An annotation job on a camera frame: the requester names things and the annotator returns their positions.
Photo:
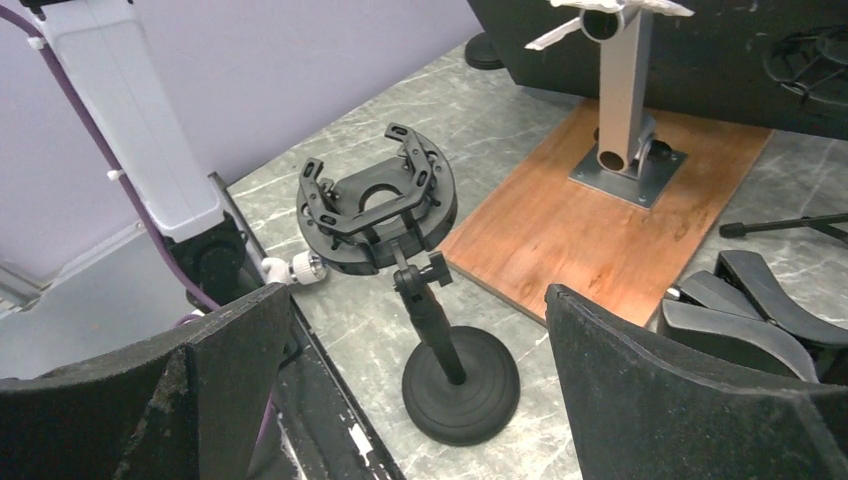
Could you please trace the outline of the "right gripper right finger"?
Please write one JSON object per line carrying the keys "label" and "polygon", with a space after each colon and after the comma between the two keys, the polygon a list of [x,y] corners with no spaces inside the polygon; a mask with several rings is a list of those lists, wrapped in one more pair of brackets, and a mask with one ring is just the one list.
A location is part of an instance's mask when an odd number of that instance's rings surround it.
{"label": "right gripper right finger", "polygon": [[847,390],[736,365],[552,284],[546,321],[586,479],[843,479]]}

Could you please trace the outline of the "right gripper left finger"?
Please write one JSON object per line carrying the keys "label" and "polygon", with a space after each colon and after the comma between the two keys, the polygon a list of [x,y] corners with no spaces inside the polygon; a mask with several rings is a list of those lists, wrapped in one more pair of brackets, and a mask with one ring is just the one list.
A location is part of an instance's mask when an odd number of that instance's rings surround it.
{"label": "right gripper left finger", "polygon": [[243,479],[292,322],[266,285],[148,339],[1,382],[5,479]]}

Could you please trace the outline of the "black clamp mic stand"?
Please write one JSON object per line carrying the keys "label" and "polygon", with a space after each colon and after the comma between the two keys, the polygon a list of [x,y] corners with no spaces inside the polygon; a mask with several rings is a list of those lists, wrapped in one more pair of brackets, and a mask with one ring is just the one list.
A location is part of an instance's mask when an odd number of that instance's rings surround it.
{"label": "black clamp mic stand", "polygon": [[847,384],[847,330],[804,309],[762,255],[723,250],[661,301],[657,332],[701,353],[812,383]]}

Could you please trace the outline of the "black tripod mic stand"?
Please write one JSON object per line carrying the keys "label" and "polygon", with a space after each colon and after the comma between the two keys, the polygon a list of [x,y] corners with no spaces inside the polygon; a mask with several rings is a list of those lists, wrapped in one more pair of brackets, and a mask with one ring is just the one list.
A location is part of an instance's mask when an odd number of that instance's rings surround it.
{"label": "black tripod mic stand", "polygon": [[[796,98],[797,110],[780,131],[811,137],[847,138],[847,26],[814,27],[776,41],[763,54],[769,79]],[[847,214],[801,216],[761,223],[733,222],[719,227],[725,239],[748,234],[807,228],[843,244],[847,231],[840,226]]]}

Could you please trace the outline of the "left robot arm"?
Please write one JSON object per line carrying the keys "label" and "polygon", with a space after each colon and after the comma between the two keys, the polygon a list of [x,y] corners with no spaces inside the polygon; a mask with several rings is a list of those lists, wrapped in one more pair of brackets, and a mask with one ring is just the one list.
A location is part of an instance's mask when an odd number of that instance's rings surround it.
{"label": "left robot arm", "polygon": [[201,165],[131,1],[25,1],[43,55],[187,297],[214,310],[263,280],[222,179]]}

